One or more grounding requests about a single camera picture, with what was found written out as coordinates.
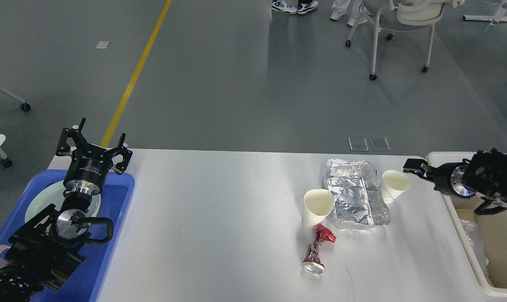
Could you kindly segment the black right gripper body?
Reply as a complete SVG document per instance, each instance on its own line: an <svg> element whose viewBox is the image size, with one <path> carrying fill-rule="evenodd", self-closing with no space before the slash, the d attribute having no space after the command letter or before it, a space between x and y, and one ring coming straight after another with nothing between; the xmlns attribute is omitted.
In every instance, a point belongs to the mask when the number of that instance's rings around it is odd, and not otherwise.
<svg viewBox="0 0 507 302"><path fill-rule="evenodd" d="M463 175L466 169L467 164L463 162L445 163L439 167L433 167L431 176L434 182L434 190L451 197L474 197L476 192L467 189L463 185Z"/></svg>

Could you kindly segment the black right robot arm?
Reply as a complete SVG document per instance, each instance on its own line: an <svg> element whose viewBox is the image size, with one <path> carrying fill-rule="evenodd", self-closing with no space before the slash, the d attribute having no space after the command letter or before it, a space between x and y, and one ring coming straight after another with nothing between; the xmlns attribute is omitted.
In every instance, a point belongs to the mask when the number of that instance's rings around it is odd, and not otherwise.
<svg viewBox="0 0 507 302"><path fill-rule="evenodd" d="M507 154L495 148L478 150L471 159L439 167L423 159L407 159L403 172L434 183L434 190L449 197L470 199L478 195L483 200L474 210L478 216L507 210Z"/></svg>

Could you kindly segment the white paper cup under arm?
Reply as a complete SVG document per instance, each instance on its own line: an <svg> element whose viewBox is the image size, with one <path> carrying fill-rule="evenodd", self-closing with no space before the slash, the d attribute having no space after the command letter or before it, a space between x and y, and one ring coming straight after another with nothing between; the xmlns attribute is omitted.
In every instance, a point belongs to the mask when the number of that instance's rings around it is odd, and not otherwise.
<svg viewBox="0 0 507 302"><path fill-rule="evenodd" d="M319 225L332 211L335 204L333 194L327 189L311 189L303 196L302 224L313 228Z"/></svg>

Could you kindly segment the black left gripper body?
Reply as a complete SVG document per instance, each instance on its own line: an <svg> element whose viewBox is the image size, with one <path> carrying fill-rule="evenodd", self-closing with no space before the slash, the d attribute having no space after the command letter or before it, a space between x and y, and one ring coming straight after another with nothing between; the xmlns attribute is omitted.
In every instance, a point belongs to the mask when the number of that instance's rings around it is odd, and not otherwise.
<svg viewBox="0 0 507 302"><path fill-rule="evenodd" d="M92 157L92 151L75 155L71 149L63 147L64 156L71 157L71 164L64 178L63 184L65 192L83 193L89 196L99 195L102 193L105 181L110 169L117 172L113 168L113 157L119 155L116 148L104 149L97 152L97 158Z"/></svg>

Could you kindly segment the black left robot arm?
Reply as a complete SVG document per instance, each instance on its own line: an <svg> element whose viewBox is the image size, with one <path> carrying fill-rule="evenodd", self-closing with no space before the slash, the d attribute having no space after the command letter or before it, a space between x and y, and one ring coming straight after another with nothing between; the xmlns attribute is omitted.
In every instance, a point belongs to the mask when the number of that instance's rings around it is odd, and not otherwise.
<svg viewBox="0 0 507 302"><path fill-rule="evenodd" d="M0 268L0 302L29 302L44 287L59 290L86 260L79 254L84 245L113 239L113 221L88 211L94 195L104 191L108 172L123 174L132 152L125 133L112 149L88 143L81 132L85 121L64 128L58 141L56 155L71 158L60 208L49 204L8 239L7 264Z"/></svg>

